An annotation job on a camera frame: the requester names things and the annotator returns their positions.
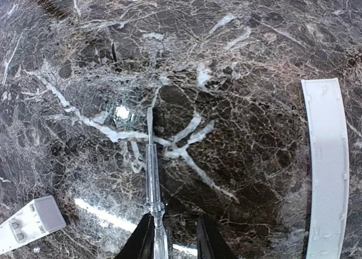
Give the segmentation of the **white remote battery cover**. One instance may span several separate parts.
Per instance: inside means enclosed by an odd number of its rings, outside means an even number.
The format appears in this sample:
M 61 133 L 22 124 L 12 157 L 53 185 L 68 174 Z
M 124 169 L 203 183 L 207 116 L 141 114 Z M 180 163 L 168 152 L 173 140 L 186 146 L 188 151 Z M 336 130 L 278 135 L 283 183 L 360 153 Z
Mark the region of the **white remote battery cover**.
M 350 185 L 346 117 L 339 81 L 301 81 L 312 162 L 307 258 L 341 256 Z

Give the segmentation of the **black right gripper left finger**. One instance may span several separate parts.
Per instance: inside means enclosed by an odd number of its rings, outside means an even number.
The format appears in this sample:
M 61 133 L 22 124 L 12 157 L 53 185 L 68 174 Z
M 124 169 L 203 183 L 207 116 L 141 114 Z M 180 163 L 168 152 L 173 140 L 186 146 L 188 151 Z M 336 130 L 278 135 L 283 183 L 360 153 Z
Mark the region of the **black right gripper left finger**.
M 147 213 L 114 259 L 153 259 L 153 255 L 154 218 Z

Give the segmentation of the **clear handled tester screwdriver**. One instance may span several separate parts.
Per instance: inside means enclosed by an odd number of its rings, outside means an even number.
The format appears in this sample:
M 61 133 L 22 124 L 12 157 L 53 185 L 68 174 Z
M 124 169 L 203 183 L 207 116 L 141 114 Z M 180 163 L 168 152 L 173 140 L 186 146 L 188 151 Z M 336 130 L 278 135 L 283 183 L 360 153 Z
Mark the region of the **clear handled tester screwdriver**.
M 146 145 L 146 203 L 144 210 L 154 218 L 154 258 L 170 258 L 169 236 L 163 224 L 165 204 L 162 202 L 158 169 L 157 146 L 154 142 L 153 109 L 147 108 L 146 123 L 148 143 Z

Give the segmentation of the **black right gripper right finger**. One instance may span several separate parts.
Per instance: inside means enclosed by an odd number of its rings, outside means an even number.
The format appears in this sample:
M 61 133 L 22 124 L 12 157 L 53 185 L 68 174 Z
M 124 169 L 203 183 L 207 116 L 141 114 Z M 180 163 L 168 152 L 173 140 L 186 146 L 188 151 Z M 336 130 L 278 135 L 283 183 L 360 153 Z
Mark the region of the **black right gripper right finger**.
M 237 259 L 216 224 L 205 213 L 201 213 L 197 221 L 197 258 Z

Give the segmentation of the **white remote control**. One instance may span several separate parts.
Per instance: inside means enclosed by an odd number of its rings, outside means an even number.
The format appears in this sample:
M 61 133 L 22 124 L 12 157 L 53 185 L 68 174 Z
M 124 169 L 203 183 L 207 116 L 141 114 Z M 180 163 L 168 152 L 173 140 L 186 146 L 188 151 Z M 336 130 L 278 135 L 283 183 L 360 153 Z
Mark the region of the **white remote control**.
M 1 224 L 1 254 L 65 227 L 66 221 L 53 196 L 34 199 Z

